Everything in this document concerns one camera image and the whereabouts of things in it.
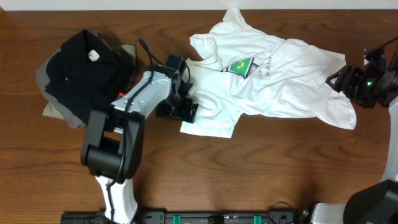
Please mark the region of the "white robot print t-shirt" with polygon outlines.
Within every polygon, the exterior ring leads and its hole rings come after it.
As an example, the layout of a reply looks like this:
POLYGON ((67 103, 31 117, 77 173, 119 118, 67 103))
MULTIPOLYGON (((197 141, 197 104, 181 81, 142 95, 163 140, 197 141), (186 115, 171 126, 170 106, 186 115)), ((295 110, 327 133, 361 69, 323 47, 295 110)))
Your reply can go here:
POLYGON ((356 126, 349 99, 325 82, 345 65, 343 54, 266 34, 235 7, 209 33, 191 36, 190 44, 200 56, 187 59, 189 95, 198 110, 193 123, 182 123, 183 133, 230 138, 242 114, 356 126))

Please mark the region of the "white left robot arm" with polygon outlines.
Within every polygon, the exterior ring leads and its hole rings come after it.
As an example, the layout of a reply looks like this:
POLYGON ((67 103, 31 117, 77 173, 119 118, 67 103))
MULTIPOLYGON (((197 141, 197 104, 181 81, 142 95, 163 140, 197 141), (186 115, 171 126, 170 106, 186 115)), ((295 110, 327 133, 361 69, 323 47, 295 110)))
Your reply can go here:
POLYGON ((178 71, 146 71, 109 110, 91 111, 81 163, 101 186, 109 223, 131 223, 137 212, 132 179, 141 163, 146 118, 155 111, 162 118, 193 123, 198 105, 188 97, 192 86, 178 71))

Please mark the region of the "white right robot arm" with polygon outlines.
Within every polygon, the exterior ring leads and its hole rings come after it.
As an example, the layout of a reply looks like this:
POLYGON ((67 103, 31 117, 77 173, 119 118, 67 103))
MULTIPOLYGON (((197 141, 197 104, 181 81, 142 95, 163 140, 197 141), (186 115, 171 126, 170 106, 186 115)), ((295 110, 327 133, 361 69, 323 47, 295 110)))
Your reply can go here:
POLYGON ((346 204, 317 203, 309 222, 397 223, 397 66, 390 66, 383 75, 373 76, 358 67, 346 65, 329 76, 326 83, 364 108, 371 108, 376 102, 388 107, 391 135, 380 182, 356 192, 346 204))

